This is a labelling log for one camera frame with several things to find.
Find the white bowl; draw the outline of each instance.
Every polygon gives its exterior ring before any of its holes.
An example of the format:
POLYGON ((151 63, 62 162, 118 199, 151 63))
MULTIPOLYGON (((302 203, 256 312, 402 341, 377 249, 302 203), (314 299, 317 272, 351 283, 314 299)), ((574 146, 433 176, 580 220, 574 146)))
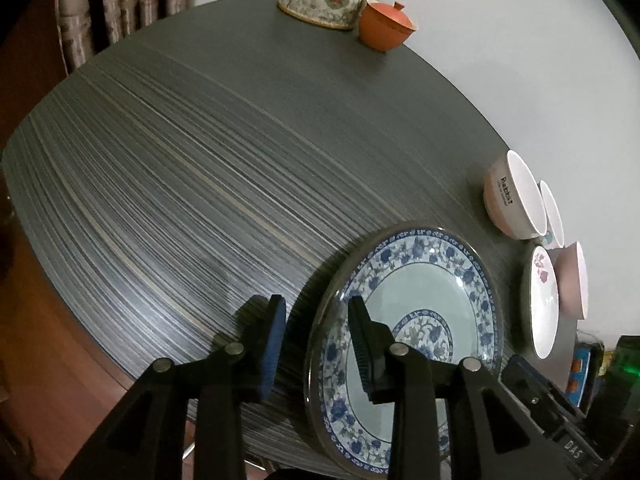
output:
POLYGON ((546 211, 538 184, 513 150, 496 160, 485 175, 484 206, 508 237, 527 240, 546 234, 546 211))
POLYGON ((546 210, 546 234, 540 238, 539 242, 545 249, 562 248, 564 247, 564 229, 558 204, 556 204, 556 199, 544 180, 538 183, 538 187, 546 210))
POLYGON ((565 247, 556 259, 556 276, 560 307, 577 319, 587 319, 589 313, 589 280, 587 262, 580 242, 565 247))
POLYGON ((531 252, 522 280, 523 329, 536 355, 546 359, 558 330, 558 283, 546 250, 536 246, 531 252))

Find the gray striped tabletop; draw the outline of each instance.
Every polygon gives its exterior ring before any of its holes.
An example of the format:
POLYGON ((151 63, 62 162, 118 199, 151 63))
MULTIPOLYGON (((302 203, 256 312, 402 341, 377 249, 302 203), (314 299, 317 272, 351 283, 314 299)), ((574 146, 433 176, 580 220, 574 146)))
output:
POLYGON ((344 476, 306 422, 302 373, 345 256, 396 222, 442 226, 480 254, 512 326, 526 251, 482 205, 507 146, 453 85, 275 1, 196 7, 109 47, 25 118, 4 171, 51 283, 132 376, 204 357, 282 294, 287 345, 245 441, 344 476))

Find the brown floor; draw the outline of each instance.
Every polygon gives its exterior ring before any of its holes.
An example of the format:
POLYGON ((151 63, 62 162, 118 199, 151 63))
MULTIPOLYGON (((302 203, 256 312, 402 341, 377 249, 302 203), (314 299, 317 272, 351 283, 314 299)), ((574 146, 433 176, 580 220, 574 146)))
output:
MULTIPOLYGON (((0 149, 64 77, 54 1, 32 0, 0 45, 0 149)), ((132 381, 49 285, 17 220, 2 224, 5 195, 0 174, 0 416, 33 455, 33 472, 55 480, 132 381)), ((186 445, 193 430, 188 423, 186 445)), ((192 465, 193 455, 185 480, 192 465)))

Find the orange lid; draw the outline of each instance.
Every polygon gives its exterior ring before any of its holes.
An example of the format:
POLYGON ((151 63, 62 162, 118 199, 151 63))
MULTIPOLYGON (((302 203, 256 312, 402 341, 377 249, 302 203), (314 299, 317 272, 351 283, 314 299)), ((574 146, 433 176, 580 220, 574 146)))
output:
POLYGON ((406 28, 410 28, 411 30, 415 30, 415 25, 411 22, 409 17, 404 12, 402 12, 402 9, 404 9, 404 5, 400 2, 396 2, 393 5, 384 4, 382 2, 375 2, 369 5, 376 9, 380 14, 384 14, 386 17, 394 20, 396 23, 399 23, 406 28))

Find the blue floral pattern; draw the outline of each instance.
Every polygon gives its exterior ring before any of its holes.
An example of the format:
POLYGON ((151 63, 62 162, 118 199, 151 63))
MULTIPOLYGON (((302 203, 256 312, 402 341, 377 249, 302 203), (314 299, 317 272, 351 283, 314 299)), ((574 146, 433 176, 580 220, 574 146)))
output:
MULTIPOLYGON (((391 272, 407 264, 423 262, 441 267, 457 279, 476 316, 478 358, 491 370, 498 364, 500 345, 494 299, 480 263, 455 238, 437 230, 415 229, 389 237, 373 249, 351 273, 339 296, 334 322, 322 343, 319 359, 320 409, 324 428, 338 451, 367 471, 387 474, 391 444, 370 434, 349 405, 346 364, 351 335, 346 322, 352 296, 367 298, 391 272)), ((450 362, 453 340, 445 320, 431 310, 416 310, 393 329, 396 340, 418 349, 429 358, 450 362)), ((440 427, 440 452, 449 449, 446 424, 440 427)))

